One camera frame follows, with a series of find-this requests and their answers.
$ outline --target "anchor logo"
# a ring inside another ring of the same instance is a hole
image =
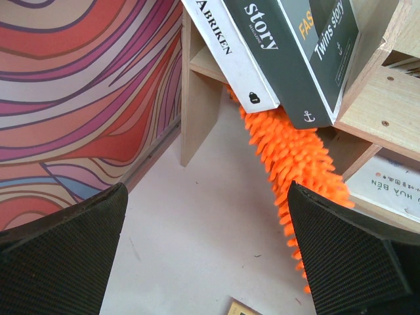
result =
[[[315,118],[311,118],[312,114],[310,114],[307,110],[304,112],[304,116],[306,117],[304,120],[307,123],[313,123],[315,121]]]
[[[341,46],[340,46],[340,43],[339,42],[337,42],[337,47],[338,47],[338,49],[339,49],[339,52],[340,52],[340,56],[343,54],[343,50],[342,50],[342,48],[341,48]]]

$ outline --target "dark green book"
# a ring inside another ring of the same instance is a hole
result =
[[[350,0],[223,0],[298,129],[337,119],[359,30]]]

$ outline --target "black logo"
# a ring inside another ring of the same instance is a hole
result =
[[[258,95],[253,92],[249,93],[249,100],[252,104],[258,104],[261,101]]]

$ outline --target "wavy striped pattern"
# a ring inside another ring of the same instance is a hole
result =
[[[117,182],[180,115],[179,0],[0,5],[0,230]]]

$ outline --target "white book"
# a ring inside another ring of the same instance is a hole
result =
[[[182,0],[211,54],[247,113],[272,110],[280,101],[222,0]]]
[[[420,170],[374,156],[346,183],[354,197],[420,222]]]

